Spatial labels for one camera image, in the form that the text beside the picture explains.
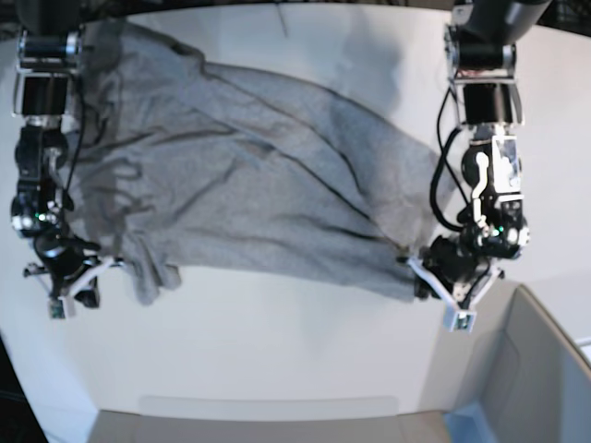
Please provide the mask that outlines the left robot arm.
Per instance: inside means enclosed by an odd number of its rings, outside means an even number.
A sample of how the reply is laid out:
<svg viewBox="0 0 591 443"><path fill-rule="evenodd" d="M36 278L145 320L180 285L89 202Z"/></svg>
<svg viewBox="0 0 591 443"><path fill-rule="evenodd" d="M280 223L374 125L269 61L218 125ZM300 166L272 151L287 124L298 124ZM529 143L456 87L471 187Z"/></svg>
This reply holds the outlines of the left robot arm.
<svg viewBox="0 0 591 443"><path fill-rule="evenodd" d="M429 186L429 205L450 231L417 256L408 257L415 296L443 301L457 329L476 316L476 304L503 272L498 263L521 256L530 240L522 192L522 163L513 130L524 122L517 88L517 42L549 8L547 1L457 1L444 31L445 99L455 105L456 125L440 143ZM455 221L438 201L449 154L462 133L469 136L457 184L468 186Z"/></svg>

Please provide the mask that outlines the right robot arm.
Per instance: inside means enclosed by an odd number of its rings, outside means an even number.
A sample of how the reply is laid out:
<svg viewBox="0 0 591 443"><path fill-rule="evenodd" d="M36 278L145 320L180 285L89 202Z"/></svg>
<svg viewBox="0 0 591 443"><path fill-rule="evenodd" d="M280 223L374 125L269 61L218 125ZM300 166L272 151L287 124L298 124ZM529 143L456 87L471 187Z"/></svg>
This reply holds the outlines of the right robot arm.
<svg viewBox="0 0 591 443"><path fill-rule="evenodd" d="M18 180L10 222L38 258L25 267L24 277L48 276L49 315L66 319L74 303L98 308L99 275L124 263L101 257L100 246L73 233L66 220L74 209L72 178L60 170L75 167L80 150L69 147L62 123L69 96L82 97L83 6L17 1L15 9L20 31L12 113L22 117L23 126L15 147Z"/></svg>

